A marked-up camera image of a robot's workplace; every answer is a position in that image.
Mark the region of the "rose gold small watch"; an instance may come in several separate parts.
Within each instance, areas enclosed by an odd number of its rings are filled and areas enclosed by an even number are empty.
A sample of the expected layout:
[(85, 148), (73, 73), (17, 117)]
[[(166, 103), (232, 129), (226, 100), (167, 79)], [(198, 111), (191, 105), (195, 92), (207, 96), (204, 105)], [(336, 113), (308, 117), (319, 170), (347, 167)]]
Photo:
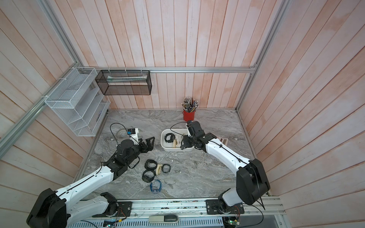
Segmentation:
[(181, 146), (181, 140), (182, 140), (181, 135), (176, 135), (175, 139), (176, 139), (176, 145)]

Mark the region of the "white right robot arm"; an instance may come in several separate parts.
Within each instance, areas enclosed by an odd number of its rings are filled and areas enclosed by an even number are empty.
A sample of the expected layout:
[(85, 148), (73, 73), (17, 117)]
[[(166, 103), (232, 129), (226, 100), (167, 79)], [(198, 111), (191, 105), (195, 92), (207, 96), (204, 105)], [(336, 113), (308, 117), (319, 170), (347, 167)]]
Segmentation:
[(224, 191), (218, 200), (208, 204), (212, 212), (228, 213), (230, 208), (241, 203), (251, 206), (271, 189), (261, 161), (239, 155), (215, 135), (205, 133), (198, 121), (188, 121), (186, 127), (189, 134), (183, 137), (181, 149), (193, 146), (214, 156), (236, 177), (236, 187)]

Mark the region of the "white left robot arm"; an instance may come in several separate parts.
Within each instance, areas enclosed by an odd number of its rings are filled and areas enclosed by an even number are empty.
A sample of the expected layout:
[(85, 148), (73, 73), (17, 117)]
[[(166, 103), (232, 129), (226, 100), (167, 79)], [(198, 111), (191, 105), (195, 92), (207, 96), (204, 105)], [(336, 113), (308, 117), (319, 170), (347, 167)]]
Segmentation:
[(117, 145), (116, 152), (93, 173), (56, 191), (44, 190), (38, 196), (26, 223), (31, 228), (66, 228), (94, 215), (115, 216), (118, 202), (112, 194), (104, 192), (87, 201), (83, 201), (83, 198), (119, 178), (141, 153), (153, 150), (154, 142), (154, 137), (139, 140), (138, 144), (130, 139), (123, 140)]

